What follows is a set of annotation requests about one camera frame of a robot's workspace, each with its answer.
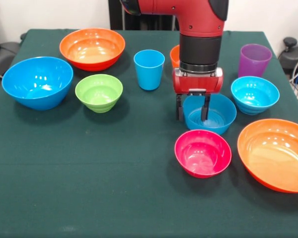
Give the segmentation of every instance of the orange cup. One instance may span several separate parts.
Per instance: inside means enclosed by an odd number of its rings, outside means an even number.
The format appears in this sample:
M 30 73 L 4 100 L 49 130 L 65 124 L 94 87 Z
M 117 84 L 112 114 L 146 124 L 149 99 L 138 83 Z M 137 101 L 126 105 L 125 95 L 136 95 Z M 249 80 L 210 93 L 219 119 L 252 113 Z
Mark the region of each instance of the orange cup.
M 173 68 L 178 68 L 180 66 L 180 45 L 172 48 L 170 51 L 170 58 Z

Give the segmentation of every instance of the blue bowl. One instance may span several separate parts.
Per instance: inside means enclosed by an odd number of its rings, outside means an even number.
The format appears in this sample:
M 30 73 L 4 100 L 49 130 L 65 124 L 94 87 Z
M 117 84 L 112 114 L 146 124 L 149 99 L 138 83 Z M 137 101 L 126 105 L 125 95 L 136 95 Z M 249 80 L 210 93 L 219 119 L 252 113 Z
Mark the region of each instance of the blue bowl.
M 204 129 L 219 135 L 223 134 L 236 118 L 234 103 L 222 94 L 212 94 L 208 119 L 201 121 L 204 100 L 204 96 L 189 96 L 184 100 L 183 113 L 187 127 L 190 130 Z
M 235 103 L 242 113 L 256 115 L 272 107 L 279 100 L 277 87 L 266 79 L 246 76 L 231 85 Z
M 64 99 L 72 79 L 73 69 L 64 60 L 37 57 L 12 66 L 3 76 L 2 87 L 20 104 L 44 111 Z

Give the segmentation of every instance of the orange bowl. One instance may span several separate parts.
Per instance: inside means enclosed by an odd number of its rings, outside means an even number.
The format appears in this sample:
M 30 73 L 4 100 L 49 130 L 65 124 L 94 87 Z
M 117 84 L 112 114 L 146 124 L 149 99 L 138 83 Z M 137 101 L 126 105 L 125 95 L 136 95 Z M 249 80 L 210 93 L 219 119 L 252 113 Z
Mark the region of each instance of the orange bowl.
M 172 67 L 178 68 L 180 65 L 180 45 L 172 48 L 170 51 L 170 58 L 172 62 Z
M 298 124 L 263 119 L 246 126 L 237 141 L 249 173 L 264 186 L 298 193 Z
M 104 28 L 86 28 L 65 36 L 61 54 L 75 67 L 86 71 L 102 71 L 112 66 L 125 49 L 124 38 Z

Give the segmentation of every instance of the table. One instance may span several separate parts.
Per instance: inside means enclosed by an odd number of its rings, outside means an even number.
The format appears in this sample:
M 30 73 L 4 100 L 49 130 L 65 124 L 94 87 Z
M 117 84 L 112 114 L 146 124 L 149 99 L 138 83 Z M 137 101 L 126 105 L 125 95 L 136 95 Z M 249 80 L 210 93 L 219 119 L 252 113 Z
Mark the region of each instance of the table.
M 60 57 L 59 43 L 72 30 L 30 30 L 12 64 L 38 56 Z M 73 85 L 58 107 L 37 112 L 0 89 L 0 237 L 298 237 L 298 194 L 277 193 L 255 181 L 236 149 L 241 130 L 264 118 L 298 123 L 298 102 L 274 56 L 264 77 L 280 90 L 270 110 L 236 121 L 223 135 L 232 163 L 219 176 L 187 175 L 174 142 L 187 128 L 175 120 L 169 52 L 177 32 L 121 31 L 126 49 L 104 73 L 124 92 L 106 114 L 75 97 L 75 85 L 93 73 L 74 69 Z M 239 50 L 269 47 L 262 32 L 225 32 L 219 66 L 222 93 L 237 78 Z M 155 49 L 166 56 L 161 86 L 136 83 L 133 55 Z

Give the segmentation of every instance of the blue cup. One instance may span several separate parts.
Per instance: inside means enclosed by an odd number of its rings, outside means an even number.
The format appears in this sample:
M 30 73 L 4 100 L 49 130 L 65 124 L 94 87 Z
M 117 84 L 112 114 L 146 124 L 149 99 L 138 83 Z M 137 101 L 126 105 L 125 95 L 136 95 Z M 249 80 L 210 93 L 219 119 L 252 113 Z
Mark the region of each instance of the blue cup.
M 184 100 L 183 113 L 187 127 L 190 130 L 203 129 L 223 134 L 236 118 L 234 103 L 222 94 L 212 94 L 208 119 L 201 121 L 204 100 L 204 96 L 189 96 Z
M 164 60 L 164 55 L 155 50 L 143 50 L 135 54 L 137 79 L 142 89 L 151 91 L 159 87 Z

